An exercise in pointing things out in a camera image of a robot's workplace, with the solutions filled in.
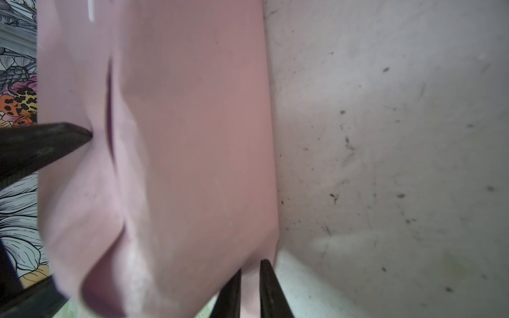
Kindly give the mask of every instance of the black pointed tool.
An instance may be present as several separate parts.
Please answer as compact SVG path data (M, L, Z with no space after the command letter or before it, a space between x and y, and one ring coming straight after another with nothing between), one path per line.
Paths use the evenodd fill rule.
M262 318L294 318L268 259L260 262Z
M90 141L92 133L69 123L0 130L0 189L57 161Z
M209 318L240 317L240 281L241 270L230 279L217 296L216 304Z

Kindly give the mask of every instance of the pink fabric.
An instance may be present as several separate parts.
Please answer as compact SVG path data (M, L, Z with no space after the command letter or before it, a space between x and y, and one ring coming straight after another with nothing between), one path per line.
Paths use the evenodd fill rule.
M86 1L38 9L39 120L94 133L40 173L59 288L109 317L192 317L242 267L259 315L278 237L261 2L94 4L94 22Z

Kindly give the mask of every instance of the leopard spot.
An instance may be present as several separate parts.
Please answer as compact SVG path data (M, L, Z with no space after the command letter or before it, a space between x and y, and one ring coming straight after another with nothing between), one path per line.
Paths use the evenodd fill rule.
M25 99L26 99L26 96L16 96L16 97L14 97L14 100L17 101L18 103L21 103Z

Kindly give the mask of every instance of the stained white surface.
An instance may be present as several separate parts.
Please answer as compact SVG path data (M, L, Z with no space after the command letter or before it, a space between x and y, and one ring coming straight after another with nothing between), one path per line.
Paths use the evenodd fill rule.
M509 3L267 0L265 16L295 316L507 317Z

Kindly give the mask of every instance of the white table surface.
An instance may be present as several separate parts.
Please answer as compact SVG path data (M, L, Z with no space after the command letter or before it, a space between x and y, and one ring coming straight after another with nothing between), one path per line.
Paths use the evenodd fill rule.
M509 3L264 11L295 317L507 317Z

